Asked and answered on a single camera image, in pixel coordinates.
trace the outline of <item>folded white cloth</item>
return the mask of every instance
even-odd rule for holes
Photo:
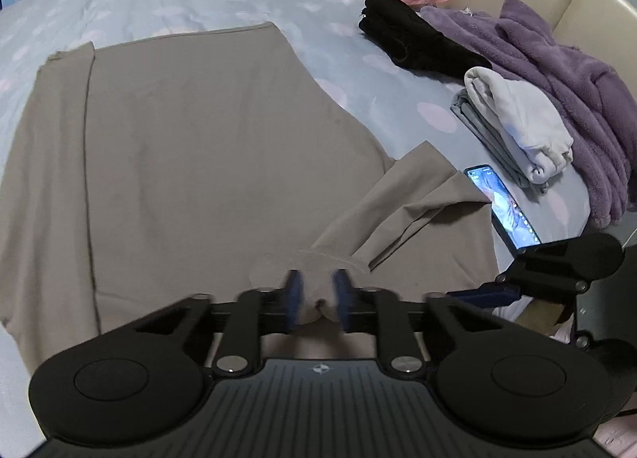
[[[542,90],[475,67],[464,75],[475,109],[502,136],[529,181],[546,183],[573,160],[573,138]]]

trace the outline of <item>mattress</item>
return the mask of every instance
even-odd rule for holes
[[[482,144],[449,110],[460,82],[394,66],[359,31],[362,8],[362,0],[21,0],[0,12],[0,174],[37,69],[51,53],[89,41],[99,48],[264,21],[279,27],[323,90],[366,125],[391,157],[399,159],[428,140],[459,169],[488,163],[497,170]],[[502,178],[542,241],[582,232],[587,192],[571,167],[541,198],[527,196]],[[511,255],[495,232],[494,244],[504,269]],[[514,317],[523,307],[523,302],[514,305],[508,315]],[[0,350],[0,455],[14,458],[41,435],[27,409],[26,371],[3,329]]]

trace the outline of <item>brown garment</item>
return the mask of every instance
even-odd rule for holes
[[[0,190],[0,319],[31,371],[187,295],[280,286],[304,249],[406,299],[497,274],[482,193],[428,143],[390,159],[272,23],[40,69]],[[312,321],[331,284],[307,278]]]

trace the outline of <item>smartphone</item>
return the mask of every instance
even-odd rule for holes
[[[513,254],[520,248],[541,244],[530,221],[490,165],[473,166],[464,174],[491,200],[493,223]]]

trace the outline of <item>purple blanket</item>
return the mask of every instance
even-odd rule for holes
[[[485,56],[504,78],[543,90],[573,137],[573,166],[590,199],[590,220],[619,221],[637,166],[637,104],[606,63],[559,45],[550,26],[519,0],[505,0],[500,18],[484,12],[424,7],[421,16],[444,35]]]

